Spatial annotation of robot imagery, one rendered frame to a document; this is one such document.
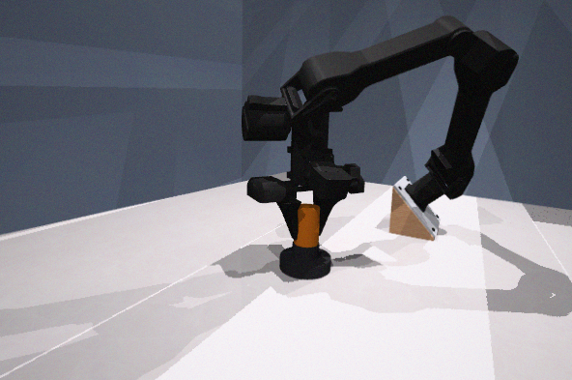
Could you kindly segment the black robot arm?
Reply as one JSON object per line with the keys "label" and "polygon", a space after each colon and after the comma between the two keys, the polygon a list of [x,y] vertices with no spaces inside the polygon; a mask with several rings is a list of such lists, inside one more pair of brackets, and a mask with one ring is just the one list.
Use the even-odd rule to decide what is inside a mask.
{"label": "black robot arm", "polygon": [[[429,173],[405,191],[423,213],[443,195],[464,194],[474,173],[472,146],[492,93],[507,84],[519,55],[485,30],[473,32],[451,15],[357,52],[332,51],[306,59],[280,87],[281,98],[249,95],[242,110],[244,141],[329,141],[329,113],[341,112],[364,88],[446,56],[454,57],[458,84],[445,144],[431,150]],[[302,104],[298,91],[303,91]],[[334,164],[334,154],[315,161],[306,157],[299,185],[310,186],[325,200],[345,199],[356,189],[360,167]]]}

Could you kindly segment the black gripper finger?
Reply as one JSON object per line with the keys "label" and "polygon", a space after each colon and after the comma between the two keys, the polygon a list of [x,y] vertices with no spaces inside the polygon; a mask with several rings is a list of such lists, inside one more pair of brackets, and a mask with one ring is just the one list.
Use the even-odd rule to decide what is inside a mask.
{"label": "black gripper finger", "polygon": [[301,201],[276,202],[293,240],[298,238],[298,209]]}
{"label": "black gripper finger", "polygon": [[329,200],[319,198],[315,191],[313,191],[313,204],[318,205],[320,207],[320,225],[319,225],[319,236],[321,236],[323,229],[326,225],[328,220],[329,214],[333,208],[333,206],[338,203],[341,198],[331,198]]}

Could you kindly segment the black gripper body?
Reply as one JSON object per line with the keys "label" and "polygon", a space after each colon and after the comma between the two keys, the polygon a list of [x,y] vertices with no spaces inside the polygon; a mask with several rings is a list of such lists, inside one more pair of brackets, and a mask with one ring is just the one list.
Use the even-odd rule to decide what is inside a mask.
{"label": "black gripper body", "polygon": [[[287,171],[290,181],[281,181],[273,176],[251,177],[246,185],[246,194],[259,203],[297,201],[297,192],[313,190],[310,186],[299,185],[300,168],[304,158],[315,154],[315,161],[324,161],[327,154],[332,154],[328,142],[302,142],[291,140],[287,146],[287,153],[291,154],[291,171]],[[298,187],[299,186],[299,187]],[[360,175],[356,189],[349,189],[348,193],[363,193],[365,182]]]}

